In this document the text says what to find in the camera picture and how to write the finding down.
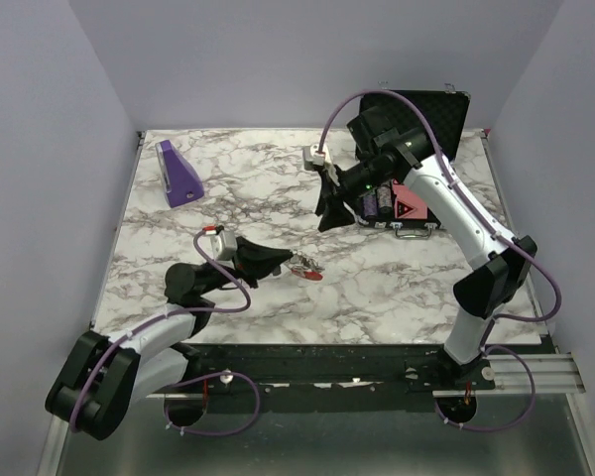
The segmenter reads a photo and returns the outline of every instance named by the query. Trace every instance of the lavender wall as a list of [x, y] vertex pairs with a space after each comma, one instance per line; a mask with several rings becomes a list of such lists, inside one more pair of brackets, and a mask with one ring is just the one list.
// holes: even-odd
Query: lavender wall
[[[561, 283], [555, 337], [573, 352], [595, 416], [595, 1], [564, 2], [491, 146], [519, 231]], [[548, 286], [536, 284], [549, 308]]]
[[0, 0], [0, 475], [37, 470], [136, 143], [68, 3]]
[[487, 127], [561, 0], [70, 4], [143, 128], [319, 126], [343, 97], [384, 79], [452, 82], [473, 95], [469, 125]]

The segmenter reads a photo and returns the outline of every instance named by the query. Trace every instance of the black joint cover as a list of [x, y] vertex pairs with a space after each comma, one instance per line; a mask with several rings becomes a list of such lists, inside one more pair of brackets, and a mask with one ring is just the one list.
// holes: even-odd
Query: black joint cover
[[[77, 339], [47, 395], [48, 412], [69, 421], [90, 369], [109, 345], [107, 337], [91, 330]], [[117, 428], [128, 411], [140, 359], [132, 349], [118, 349], [110, 356], [106, 372], [94, 381], [83, 402], [76, 422], [79, 430], [101, 440]]]

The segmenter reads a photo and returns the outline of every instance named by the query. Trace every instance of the small metal part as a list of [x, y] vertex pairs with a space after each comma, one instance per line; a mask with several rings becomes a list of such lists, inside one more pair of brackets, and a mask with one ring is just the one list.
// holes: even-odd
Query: small metal part
[[293, 251], [293, 257], [287, 261], [289, 269], [298, 276], [303, 276], [306, 273], [321, 273], [324, 268], [311, 257], [305, 255], [301, 251]]
[[494, 372], [494, 369], [492, 369], [491, 367], [485, 367], [483, 368], [483, 370], [480, 373], [483, 376], [483, 379], [491, 382], [492, 380], [494, 380], [494, 376], [496, 375]]
[[233, 231], [222, 230], [211, 237], [211, 251], [216, 261], [230, 261], [238, 251], [236, 234]]
[[225, 385], [229, 385], [229, 384], [231, 384], [231, 381], [234, 380], [234, 376], [231, 375], [231, 371], [229, 369], [225, 369], [225, 372], [229, 372], [229, 374], [221, 375], [220, 381]]
[[427, 224], [425, 231], [419, 230], [404, 230], [404, 225], [401, 223], [393, 222], [391, 225], [395, 230], [395, 238], [399, 240], [427, 240], [432, 236], [434, 226]]

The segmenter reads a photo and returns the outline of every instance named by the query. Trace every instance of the marble tabletop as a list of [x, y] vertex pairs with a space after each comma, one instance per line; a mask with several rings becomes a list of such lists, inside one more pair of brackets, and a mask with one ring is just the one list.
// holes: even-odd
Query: marble tabletop
[[[392, 231], [350, 226], [316, 231], [312, 213], [319, 178], [305, 172], [301, 147], [318, 130], [213, 129], [147, 133], [114, 256], [95, 316], [109, 332], [163, 309], [164, 275], [176, 262], [201, 263], [192, 246], [204, 225], [223, 224], [249, 240], [291, 248], [325, 268], [321, 282], [284, 272], [251, 290], [252, 306], [214, 314], [191, 339], [210, 343], [441, 343], [457, 304], [452, 285], [470, 272], [449, 233], [428, 240], [398, 240]], [[155, 145], [169, 139], [194, 166], [205, 197], [170, 209], [159, 175]], [[354, 163], [354, 143], [333, 130], [328, 147], [340, 167]], [[502, 207], [481, 138], [464, 133], [454, 166], [476, 197], [502, 217]], [[222, 307], [238, 306], [237, 291], [206, 295]], [[507, 310], [533, 315], [522, 288]], [[496, 343], [539, 343], [532, 324], [502, 321]]]

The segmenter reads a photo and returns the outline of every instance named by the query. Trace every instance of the purple object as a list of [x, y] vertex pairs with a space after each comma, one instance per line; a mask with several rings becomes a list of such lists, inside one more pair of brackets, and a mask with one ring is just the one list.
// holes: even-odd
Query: purple object
[[185, 205], [205, 195], [202, 182], [191, 164], [170, 141], [157, 144], [161, 181], [170, 208]]

